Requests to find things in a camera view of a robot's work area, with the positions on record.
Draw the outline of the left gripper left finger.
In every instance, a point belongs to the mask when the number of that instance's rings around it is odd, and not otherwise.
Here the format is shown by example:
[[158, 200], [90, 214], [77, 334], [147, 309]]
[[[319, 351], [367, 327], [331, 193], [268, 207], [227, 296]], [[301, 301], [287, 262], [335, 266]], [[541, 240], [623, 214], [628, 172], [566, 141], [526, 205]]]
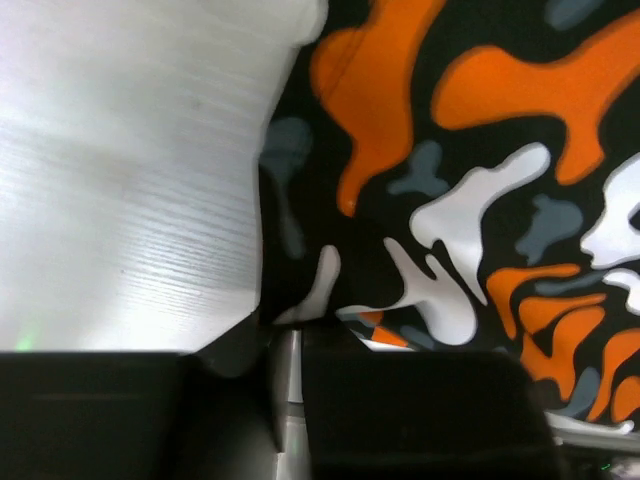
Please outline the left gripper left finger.
[[271, 479], [264, 347], [250, 315], [193, 353], [3, 353], [1, 475]]

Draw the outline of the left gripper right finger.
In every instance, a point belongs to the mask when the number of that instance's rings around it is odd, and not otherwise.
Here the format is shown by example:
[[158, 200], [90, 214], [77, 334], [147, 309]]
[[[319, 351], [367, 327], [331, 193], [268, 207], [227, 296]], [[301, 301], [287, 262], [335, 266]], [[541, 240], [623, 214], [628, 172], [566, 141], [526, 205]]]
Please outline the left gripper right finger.
[[532, 381], [500, 353], [370, 350], [346, 327], [302, 332], [315, 479], [561, 479]]

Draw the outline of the orange camouflage shorts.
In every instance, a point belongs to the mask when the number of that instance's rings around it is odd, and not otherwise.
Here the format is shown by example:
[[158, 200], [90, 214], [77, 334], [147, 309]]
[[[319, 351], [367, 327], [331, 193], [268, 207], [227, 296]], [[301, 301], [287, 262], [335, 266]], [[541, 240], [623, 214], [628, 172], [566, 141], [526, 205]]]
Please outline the orange camouflage shorts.
[[506, 353], [639, 429], [639, 5], [331, 1], [258, 160], [260, 319]]

